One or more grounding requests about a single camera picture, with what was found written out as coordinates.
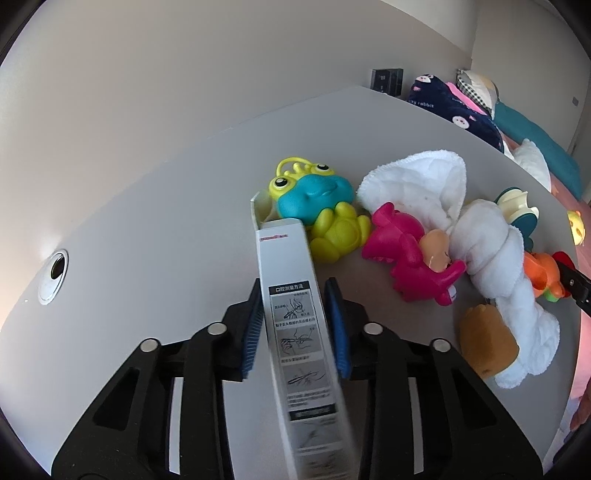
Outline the person's hand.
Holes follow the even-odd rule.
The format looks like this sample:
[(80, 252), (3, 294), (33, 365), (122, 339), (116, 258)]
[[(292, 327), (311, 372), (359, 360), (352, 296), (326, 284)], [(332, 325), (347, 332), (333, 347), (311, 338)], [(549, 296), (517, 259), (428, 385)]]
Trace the person's hand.
[(591, 379), (586, 385), (586, 389), (583, 395), (580, 397), (580, 402), (577, 410), (575, 411), (571, 422), (570, 430), (575, 431), (582, 426), (591, 415)]

